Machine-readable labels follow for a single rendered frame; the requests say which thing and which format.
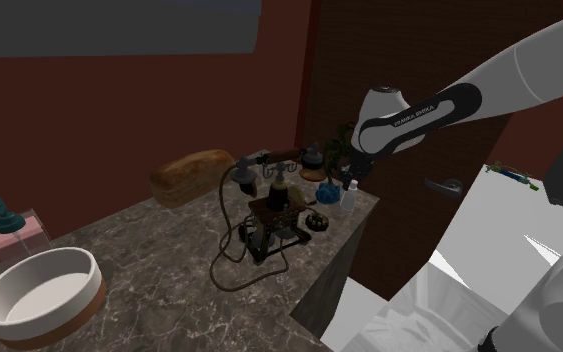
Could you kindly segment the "small white bottle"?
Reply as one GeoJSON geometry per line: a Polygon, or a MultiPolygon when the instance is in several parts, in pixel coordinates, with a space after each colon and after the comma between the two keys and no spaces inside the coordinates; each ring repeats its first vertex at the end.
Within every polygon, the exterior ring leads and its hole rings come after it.
{"type": "Polygon", "coordinates": [[[354,208],[354,204],[357,197],[358,191],[358,181],[352,180],[348,186],[348,189],[344,192],[343,197],[340,201],[340,207],[346,211],[351,211],[354,208]]]}

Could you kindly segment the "plant in blue pot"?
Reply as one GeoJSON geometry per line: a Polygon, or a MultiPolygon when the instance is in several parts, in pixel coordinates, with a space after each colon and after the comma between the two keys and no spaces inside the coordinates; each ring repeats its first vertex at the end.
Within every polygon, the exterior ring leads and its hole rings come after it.
{"type": "Polygon", "coordinates": [[[342,157],[348,157],[352,148],[351,138],[356,126],[355,122],[347,122],[340,125],[336,130],[336,137],[325,143],[323,151],[323,169],[327,176],[327,182],[320,183],[316,191],[316,199],[322,204],[334,204],[340,200],[340,187],[333,182],[333,171],[338,169],[338,163],[342,157]]]}

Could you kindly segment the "green and blue long tool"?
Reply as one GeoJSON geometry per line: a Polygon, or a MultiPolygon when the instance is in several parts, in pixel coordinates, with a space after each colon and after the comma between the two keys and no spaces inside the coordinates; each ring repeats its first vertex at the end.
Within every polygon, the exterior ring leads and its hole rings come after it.
{"type": "Polygon", "coordinates": [[[485,166],[485,172],[494,172],[513,179],[521,184],[527,185],[533,191],[538,191],[539,187],[530,181],[531,175],[526,172],[520,172],[514,167],[503,165],[501,162],[496,161],[491,165],[485,166]]]}

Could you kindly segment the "brown bread loaf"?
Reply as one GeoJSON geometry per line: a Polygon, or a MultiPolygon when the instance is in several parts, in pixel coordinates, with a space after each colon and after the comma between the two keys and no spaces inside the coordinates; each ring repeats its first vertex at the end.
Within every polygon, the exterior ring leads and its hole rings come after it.
{"type": "Polygon", "coordinates": [[[223,173],[235,165],[225,150],[191,153],[168,162],[149,177],[153,198],[166,208],[178,208],[218,189],[223,173]]]}

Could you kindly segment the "white bowl with brown base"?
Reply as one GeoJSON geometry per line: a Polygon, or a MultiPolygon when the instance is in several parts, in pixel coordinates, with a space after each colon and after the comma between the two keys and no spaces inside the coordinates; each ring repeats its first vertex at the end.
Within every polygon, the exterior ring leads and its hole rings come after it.
{"type": "Polygon", "coordinates": [[[88,322],[105,293],[100,267],[85,249],[28,257],[0,274],[0,342],[14,350],[54,344],[88,322]]]}

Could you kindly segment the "clear soap dispenser teal pump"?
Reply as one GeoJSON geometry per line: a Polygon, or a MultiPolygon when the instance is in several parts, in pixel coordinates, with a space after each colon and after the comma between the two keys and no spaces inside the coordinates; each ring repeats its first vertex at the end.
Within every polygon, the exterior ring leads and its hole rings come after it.
{"type": "Polygon", "coordinates": [[[52,240],[33,209],[8,209],[0,198],[0,263],[12,266],[27,257],[53,249],[52,240]]]}

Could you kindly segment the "antique brown corded telephone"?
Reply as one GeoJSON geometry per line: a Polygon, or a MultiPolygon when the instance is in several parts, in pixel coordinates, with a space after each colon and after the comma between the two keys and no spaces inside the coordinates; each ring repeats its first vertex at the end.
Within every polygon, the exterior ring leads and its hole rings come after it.
{"type": "Polygon", "coordinates": [[[295,245],[306,245],[312,240],[308,232],[298,227],[298,220],[300,214],[312,210],[315,203],[306,201],[300,188],[289,186],[284,175],[295,172],[299,166],[317,171],[323,163],[322,154],[313,146],[267,152],[252,158],[241,157],[223,172],[218,199],[227,231],[219,240],[218,254],[209,266],[210,280],[217,289],[237,292],[289,270],[285,250],[295,245]],[[231,224],[224,200],[224,185],[228,180],[238,184],[242,193],[253,198],[249,203],[250,212],[235,226],[231,224]],[[247,254],[256,265],[279,254],[284,267],[236,287],[223,286],[215,277],[215,264],[220,258],[240,263],[247,254]]]}

